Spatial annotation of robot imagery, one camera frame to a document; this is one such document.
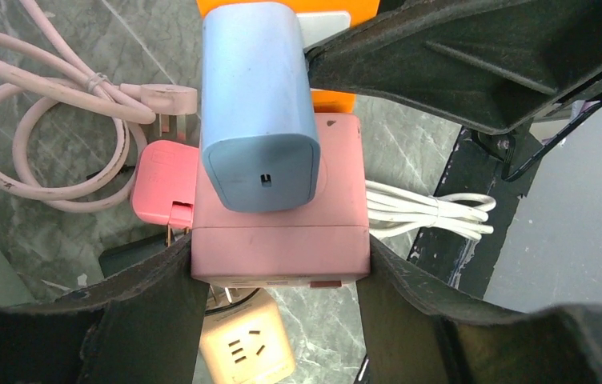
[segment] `pink cube socket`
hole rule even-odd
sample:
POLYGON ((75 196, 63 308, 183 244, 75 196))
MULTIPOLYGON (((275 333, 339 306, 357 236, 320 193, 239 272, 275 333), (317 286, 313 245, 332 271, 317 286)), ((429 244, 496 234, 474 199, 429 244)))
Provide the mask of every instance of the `pink cube socket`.
POLYGON ((369 274, 369 221, 359 119, 315 114, 322 157, 315 198, 243 214, 221 204, 199 164, 193 278, 223 287, 336 287, 369 274))

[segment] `marble floor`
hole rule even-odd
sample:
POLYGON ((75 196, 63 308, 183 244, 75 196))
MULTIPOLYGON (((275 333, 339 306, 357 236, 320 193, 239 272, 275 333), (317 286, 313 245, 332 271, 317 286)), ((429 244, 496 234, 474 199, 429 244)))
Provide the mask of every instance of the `marble floor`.
MULTIPOLYGON (((199 89, 201 22, 190 0, 38 3, 73 50, 112 82, 174 83, 199 89)), ((18 1, 0 0, 0 31, 55 52, 18 1)), ((0 49, 0 59, 37 74, 57 75, 13 52, 0 49)), ((34 94, 23 94, 0 105, 0 170, 14 178, 11 139, 18 120, 36 100, 34 94)), ((432 193, 459 126, 366 97, 358 98, 355 114, 363 124, 367 178, 432 193)), ((55 107, 30 138, 28 153, 36 178, 45 186, 66 186, 100 170, 114 149, 111 127, 107 118, 55 107)), ((127 163, 133 164, 134 156, 130 154, 127 163)), ((109 195, 124 182, 122 176, 89 198, 109 195)), ((0 191, 0 250, 40 300, 76 289, 83 274, 87 284, 99 282, 103 276, 97 257, 105 249, 161 231, 138 220, 128 204, 97 214, 68 214, 0 191)), ((412 235, 386 243, 406 257, 412 235)), ((355 285, 271 293, 282 311, 298 363, 297 371, 282 382, 352 382, 365 352, 355 285)), ((211 382, 201 358, 195 382, 211 382)))

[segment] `electrical outlet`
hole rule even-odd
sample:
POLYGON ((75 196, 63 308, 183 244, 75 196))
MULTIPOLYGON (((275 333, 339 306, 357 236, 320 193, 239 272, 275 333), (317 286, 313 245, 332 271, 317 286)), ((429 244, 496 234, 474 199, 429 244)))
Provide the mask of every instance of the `electrical outlet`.
MULTIPOLYGON (((253 292, 238 290, 234 302, 253 292)), ((214 384, 274 383, 295 369, 277 302, 263 289, 245 302, 206 316, 199 350, 214 384)))

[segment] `blue power adapter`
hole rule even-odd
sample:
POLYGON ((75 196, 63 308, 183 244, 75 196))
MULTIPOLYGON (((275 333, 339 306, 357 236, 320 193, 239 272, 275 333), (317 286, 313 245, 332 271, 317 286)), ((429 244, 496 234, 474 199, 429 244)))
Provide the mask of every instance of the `blue power adapter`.
POLYGON ((200 150, 221 203, 246 213, 308 203, 320 146, 296 14, 276 2, 220 6, 203 39, 200 150))

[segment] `plug prong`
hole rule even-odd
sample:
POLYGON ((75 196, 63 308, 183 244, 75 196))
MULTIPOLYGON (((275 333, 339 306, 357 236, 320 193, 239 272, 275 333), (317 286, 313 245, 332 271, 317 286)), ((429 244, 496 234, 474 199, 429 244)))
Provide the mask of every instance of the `plug prong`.
POLYGON ((176 116, 176 140, 183 144, 188 142, 188 118, 185 114, 176 116))
POLYGON ((219 300, 216 300, 216 291, 214 290, 214 286, 209 285, 209 289, 211 290, 211 298, 214 299, 214 304, 218 305, 219 304, 219 300))
POLYGON ((171 116, 167 115, 167 114, 160 114, 159 115, 159 127, 160 127, 160 134, 166 134, 171 132, 171 122, 170 122, 171 116))
POLYGON ((228 303, 232 304, 233 303, 233 297, 231 296, 231 290, 227 289, 227 288, 223 288, 226 291, 226 299, 228 299, 228 303))

